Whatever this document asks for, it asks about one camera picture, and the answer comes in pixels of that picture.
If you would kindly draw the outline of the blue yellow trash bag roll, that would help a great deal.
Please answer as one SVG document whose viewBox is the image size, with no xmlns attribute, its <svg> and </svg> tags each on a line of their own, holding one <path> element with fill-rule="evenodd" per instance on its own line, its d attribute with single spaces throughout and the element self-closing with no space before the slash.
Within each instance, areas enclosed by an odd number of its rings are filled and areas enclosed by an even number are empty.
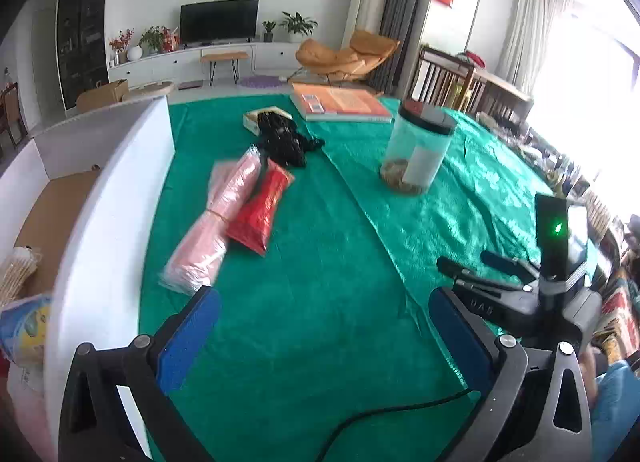
<svg viewBox="0 0 640 462">
<path fill-rule="evenodd" d="M 39 294 L 1 308 L 1 351 L 22 368 L 41 367 L 52 298 Z"/>
</svg>

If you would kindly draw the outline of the bag of cotton swabs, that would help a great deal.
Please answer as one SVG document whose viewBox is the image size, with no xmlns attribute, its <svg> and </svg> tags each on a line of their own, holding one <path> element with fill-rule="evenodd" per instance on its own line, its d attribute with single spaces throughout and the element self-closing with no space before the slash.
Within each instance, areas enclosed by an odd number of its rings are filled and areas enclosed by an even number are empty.
<svg viewBox="0 0 640 462">
<path fill-rule="evenodd" d="M 42 255 L 29 246 L 15 246 L 1 265 L 0 306 L 13 303 L 27 280 L 37 271 Z"/>
</svg>

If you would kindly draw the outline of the pink face mask pack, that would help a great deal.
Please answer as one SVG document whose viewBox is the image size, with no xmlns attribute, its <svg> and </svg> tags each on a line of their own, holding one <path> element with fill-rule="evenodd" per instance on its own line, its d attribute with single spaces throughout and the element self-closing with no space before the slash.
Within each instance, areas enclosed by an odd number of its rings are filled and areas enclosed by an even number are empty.
<svg viewBox="0 0 640 462">
<path fill-rule="evenodd" d="M 160 284 L 194 295 L 213 286 L 228 251 L 227 229 L 254 191 L 262 171 L 262 153 L 249 147 L 236 161 L 216 162 L 209 176 L 204 211 L 190 226 L 163 271 Z"/>
</svg>

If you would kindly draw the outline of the red plastic packet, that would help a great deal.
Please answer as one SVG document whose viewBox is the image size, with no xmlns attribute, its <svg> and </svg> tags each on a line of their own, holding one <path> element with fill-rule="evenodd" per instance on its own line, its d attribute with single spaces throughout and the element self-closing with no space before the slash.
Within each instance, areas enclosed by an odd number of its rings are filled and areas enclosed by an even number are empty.
<svg viewBox="0 0 640 462">
<path fill-rule="evenodd" d="M 267 159 L 267 171 L 258 191 L 243 205 L 226 230 L 226 236 L 252 252 L 265 256 L 274 215 L 286 189 L 295 177 L 285 168 Z"/>
</svg>

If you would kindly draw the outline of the yellow tissue pack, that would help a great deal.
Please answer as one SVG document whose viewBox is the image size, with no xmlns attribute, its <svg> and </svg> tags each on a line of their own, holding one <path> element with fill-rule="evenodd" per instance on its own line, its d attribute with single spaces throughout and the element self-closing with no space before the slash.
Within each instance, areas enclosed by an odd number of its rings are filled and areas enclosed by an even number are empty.
<svg viewBox="0 0 640 462">
<path fill-rule="evenodd" d="M 259 110 L 250 110 L 249 112 L 243 115 L 243 127 L 247 129 L 250 133 L 253 133 L 254 136 L 260 135 L 260 121 L 262 119 L 267 119 L 269 115 L 276 114 L 281 118 L 288 119 L 292 121 L 293 116 L 282 110 L 282 108 L 277 106 L 270 106 L 266 108 L 260 108 Z"/>
</svg>

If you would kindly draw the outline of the clear jar black lid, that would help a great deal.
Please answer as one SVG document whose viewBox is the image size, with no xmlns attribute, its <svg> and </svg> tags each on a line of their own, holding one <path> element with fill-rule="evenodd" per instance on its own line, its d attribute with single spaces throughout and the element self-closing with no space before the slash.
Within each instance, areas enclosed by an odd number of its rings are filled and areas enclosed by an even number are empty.
<svg viewBox="0 0 640 462">
<path fill-rule="evenodd" d="M 448 149 L 457 121 L 441 107 L 402 101 L 380 167 L 391 189 L 421 195 L 431 188 Z"/>
</svg>

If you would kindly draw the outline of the green satin tablecloth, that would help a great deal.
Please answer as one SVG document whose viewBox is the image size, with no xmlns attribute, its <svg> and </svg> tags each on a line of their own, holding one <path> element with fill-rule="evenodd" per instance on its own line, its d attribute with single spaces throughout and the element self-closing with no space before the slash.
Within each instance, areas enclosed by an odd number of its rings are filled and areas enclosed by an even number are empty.
<svg viewBox="0 0 640 462">
<path fill-rule="evenodd" d="M 308 130 L 326 144 L 266 255 L 230 245 L 220 319 L 172 401 L 218 461 L 433 461 L 472 407 L 427 318 L 436 261 L 537 260 L 546 185 L 467 117 L 421 196 L 378 175 L 390 125 Z"/>
</svg>

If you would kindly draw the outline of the orange book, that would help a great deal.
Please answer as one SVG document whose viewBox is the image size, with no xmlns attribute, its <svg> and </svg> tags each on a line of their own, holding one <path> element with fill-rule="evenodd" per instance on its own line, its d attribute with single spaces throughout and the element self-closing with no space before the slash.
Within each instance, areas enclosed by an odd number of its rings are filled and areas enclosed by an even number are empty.
<svg viewBox="0 0 640 462">
<path fill-rule="evenodd" d="M 292 84 L 291 100 L 307 122 L 389 123 L 392 114 L 362 89 Z"/>
</svg>

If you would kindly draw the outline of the white cardboard storage box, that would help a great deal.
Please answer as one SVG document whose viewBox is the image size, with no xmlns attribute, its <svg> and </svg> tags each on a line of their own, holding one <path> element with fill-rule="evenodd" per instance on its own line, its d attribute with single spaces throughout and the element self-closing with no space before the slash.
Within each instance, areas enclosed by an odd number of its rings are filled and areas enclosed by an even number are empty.
<svg viewBox="0 0 640 462">
<path fill-rule="evenodd" d="M 49 444 L 77 346 L 138 334 L 146 249 L 175 154 L 166 98 L 114 104 L 30 139 L 1 174 L 1 252 L 40 250 L 27 294 L 52 305 L 43 362 Z"/>
</svg>

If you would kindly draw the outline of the orange lounge chair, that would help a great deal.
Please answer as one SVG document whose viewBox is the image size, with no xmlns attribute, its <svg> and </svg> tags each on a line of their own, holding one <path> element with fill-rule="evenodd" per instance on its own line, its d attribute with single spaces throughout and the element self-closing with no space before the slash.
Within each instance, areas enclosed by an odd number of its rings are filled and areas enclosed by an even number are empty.
<svg viewBox="0 0 640 462">
<path fill-rule="evenodd" d="M 329 82 L 353 82 L 366 78 L 399 46 L 399 40 L 357 29 L 348 45 L 337 51 L 314 39 L 306 39 L 296 51 L 295 58 L 301 68 Z"/>
</svg>

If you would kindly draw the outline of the white tv cabinet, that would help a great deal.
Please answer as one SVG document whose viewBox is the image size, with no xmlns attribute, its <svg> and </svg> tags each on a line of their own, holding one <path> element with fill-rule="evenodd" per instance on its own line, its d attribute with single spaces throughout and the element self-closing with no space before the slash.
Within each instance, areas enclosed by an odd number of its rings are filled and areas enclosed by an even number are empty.
<svg viewBox="0 0 640 462">
<path fill-rule="evenodd" d="M 108 80 L 127 79 L 130 87 L 144 86 L 151 82 L 172 81 L 176 86 L 184 82 L 203 81 L 208 84 L 208 65 L 201 63 L 203 54 L 245 51 L 250 55 L 240 62 L 240 79 L 250 76 L 288 77 L 298 69 L 295 53 L 299 44 L 292 42 L 241 42 L 241 44 L 214 44 L 157 53 L 110 68 Z M 229 63 L 219 63 L 214 84 L 232 79 Z"/>
</svg>

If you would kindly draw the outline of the green potted plant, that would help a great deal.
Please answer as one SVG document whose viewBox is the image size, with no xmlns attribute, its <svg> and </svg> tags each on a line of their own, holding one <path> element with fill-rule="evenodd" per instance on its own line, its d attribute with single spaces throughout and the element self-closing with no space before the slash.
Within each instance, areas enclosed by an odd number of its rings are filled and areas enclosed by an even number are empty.
<svg viewBox="0 0 640 462">
<path fill-rule="evenodd" d="M 292 44 L 299 44 L 314 33 L 314 30 L 318 27 L 318 22 L 310 16 L 303 16 L 299 12 L 283 11 L 279 26 L 286 32 L 288 40 Z"/>
</svg>

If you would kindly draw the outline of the grey curtain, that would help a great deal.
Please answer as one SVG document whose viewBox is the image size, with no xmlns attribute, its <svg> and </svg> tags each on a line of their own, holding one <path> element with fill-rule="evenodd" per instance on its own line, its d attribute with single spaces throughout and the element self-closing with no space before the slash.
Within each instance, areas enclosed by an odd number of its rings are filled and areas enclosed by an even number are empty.
<svg viewBox="0 0 640 462">
<path fill-rule="evenodd" d="M 404 95 L 430 0 L 386 0 L 380 33 L 399 42 L 398 49 L 372 73 L 370 85 Z"/>
</svg>

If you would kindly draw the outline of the small wooden bench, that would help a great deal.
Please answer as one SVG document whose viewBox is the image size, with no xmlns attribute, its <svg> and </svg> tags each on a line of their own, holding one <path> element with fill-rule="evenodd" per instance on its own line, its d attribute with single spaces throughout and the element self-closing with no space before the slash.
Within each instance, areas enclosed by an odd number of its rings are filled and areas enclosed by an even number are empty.
<svg viewBox="0 0 640 462">
<path fill-rule="evenodd" d="M 235 84 L 240 80 L 240 62 L 246 61 L 250 55 L 245 51 L 231 51 L 203 54 L 201 63 L 208 65 L 208 84 L 213 86 L 217 65 L 219 63 L 229 63 L 231 66 L 232 79 Z"/>
</svg>

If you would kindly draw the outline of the brown cardboard box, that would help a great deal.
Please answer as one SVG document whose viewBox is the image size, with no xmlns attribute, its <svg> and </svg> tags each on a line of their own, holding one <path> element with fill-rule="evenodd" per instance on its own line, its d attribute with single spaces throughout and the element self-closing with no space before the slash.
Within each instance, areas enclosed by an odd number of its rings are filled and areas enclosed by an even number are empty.
<svg viewBox="0 0 640 462">
<path fill-rule="evenodd" d="M 104 86 L 82 92 L 76 101 L 78 114 L 99 110 L 99 108 L 122 102 L 129 91 L 128 80 L 119 79 Z"/>
</svg>

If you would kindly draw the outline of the black television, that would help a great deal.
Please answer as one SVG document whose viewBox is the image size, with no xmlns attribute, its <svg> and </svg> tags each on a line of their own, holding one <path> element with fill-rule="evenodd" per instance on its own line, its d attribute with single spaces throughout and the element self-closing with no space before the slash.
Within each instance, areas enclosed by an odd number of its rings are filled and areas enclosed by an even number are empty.
<svg viewBox="0 0 640 462">
<path fill-rule="evenodd" d="M 256 35 L 259 0 L 217 0 L 184 4 L 179 35 L 183 44 L 252 39 Z"/>
</svg>

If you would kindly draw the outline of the black display cabinet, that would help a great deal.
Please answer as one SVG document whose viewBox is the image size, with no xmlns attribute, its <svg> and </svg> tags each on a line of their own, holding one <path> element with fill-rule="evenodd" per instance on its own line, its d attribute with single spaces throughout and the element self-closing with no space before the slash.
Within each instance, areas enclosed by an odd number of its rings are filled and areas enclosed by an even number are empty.
<svg viewBox="0 0 640 462">
<path fill-rule="evenodd" d="M 81 93 L 107 84 L 105 0 L 58 0 L 56 61 L 65 110 Z"/>
</svg>

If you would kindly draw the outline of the red flower vase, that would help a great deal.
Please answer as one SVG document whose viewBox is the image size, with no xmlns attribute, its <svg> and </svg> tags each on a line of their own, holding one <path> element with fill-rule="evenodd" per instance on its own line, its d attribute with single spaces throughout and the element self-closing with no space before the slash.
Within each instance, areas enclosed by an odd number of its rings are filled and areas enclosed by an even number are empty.
<svg viewBox="0 0 640 462">
<path fill-rule="evenodd" d="M 120 65 L 126 61 L 127 51 L 130 46 L 132 37 L 134 36 L 133 28 L 121 30 L 115 38 L 112 38 L 108 44 L 115 55 L 115 62 Z"/>
</svg>

